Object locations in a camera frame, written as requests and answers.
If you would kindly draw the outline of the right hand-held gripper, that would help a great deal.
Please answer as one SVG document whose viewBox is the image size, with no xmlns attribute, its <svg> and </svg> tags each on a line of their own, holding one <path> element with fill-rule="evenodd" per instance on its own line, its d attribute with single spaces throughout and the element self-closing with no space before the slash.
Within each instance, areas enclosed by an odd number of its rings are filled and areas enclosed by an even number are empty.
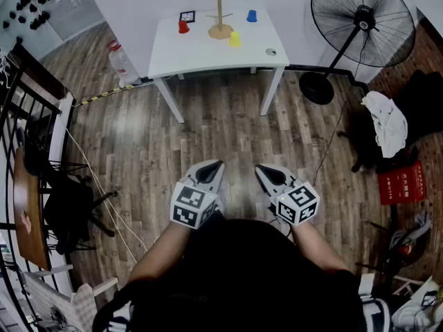
<svg viewBox="0 0 443 332">
<path fill-rule="evenodd" d="M 255 175 L 269 195 L 269 210 L 290 225 L 300 225 L 318 213 L 319 195 L 309 182 L 293 182 L 295 175 L 286 167 L 258 164 Z"/>
</svg>

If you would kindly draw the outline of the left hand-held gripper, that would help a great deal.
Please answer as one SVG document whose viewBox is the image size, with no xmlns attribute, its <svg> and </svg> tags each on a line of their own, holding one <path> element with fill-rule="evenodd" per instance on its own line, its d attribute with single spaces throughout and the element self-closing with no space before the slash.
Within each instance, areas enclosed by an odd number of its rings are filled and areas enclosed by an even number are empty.
<svg viewBox="0 0 443 332">
<path fill-rule="evenodd" d="M 224 216 L 218 194 L 225 171 L 222 160 L 194 164 L 185 179 L 176 183 L 170 204 L 170 220 L 197 230 L 215 214 Z M 198 185 L 205 185 L 206 190 Z"/>
</svg>

